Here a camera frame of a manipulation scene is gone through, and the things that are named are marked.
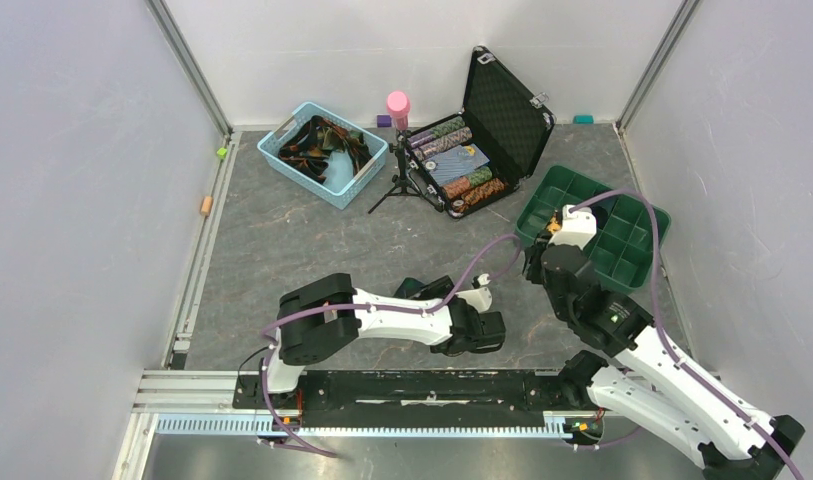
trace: gray wall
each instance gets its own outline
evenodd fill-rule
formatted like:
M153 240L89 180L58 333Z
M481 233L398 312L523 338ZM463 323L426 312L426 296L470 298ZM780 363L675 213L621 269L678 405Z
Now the gray wall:
M0 479L111 474L218 146L141 0L0 1Z
M696 357L804 423L813 478L813 0L703 2L628 146Z

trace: green plastic tray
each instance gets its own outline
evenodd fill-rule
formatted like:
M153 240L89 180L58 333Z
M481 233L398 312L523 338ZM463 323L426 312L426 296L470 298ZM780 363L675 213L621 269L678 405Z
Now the green plastic tray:
M600 193L613 190L569 168L557 165L548 170L524 211L518 216L515 233L525 245L532 245L544 230L553 212L563 205L575 205ZM597 234L586 245L585 254L594 263L604 288L630 293L647 281L653 260L653 229L644 205L622 195L593 207L603 208ZM654 207L659 243L665 238L671 217Z

